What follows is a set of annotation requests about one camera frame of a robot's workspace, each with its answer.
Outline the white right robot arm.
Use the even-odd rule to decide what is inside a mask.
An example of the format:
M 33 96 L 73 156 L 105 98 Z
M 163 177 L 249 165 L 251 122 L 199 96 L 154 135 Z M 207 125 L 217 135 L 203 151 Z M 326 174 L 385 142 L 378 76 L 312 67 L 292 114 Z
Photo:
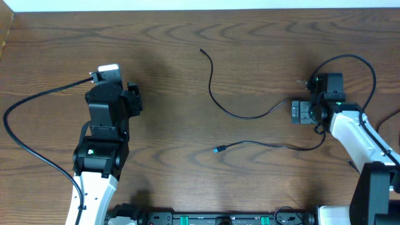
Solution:
M 313 75 L 306 81 L 309 101 L 292 102 L 292 121 L 315 124 L 315 132 L 330 133 L 345 148 L 360 172 L 351 203 L 318 206 L 304 224 L 399 224 L 399 154 L 379 136 L 362 107 L 346 101 L 341 73 Z

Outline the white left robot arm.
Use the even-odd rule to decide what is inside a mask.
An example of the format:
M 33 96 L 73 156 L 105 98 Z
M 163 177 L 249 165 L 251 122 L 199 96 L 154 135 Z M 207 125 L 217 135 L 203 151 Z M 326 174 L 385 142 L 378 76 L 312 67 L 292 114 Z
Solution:
M 103 224 L 129 154 L 129 119 L 143 109 L 138 85 L 123 83 L 118 65 L 91 73 L 95 86 L 85 94 L 91 120 L 72 156 L 74 180 L 67 224 Z

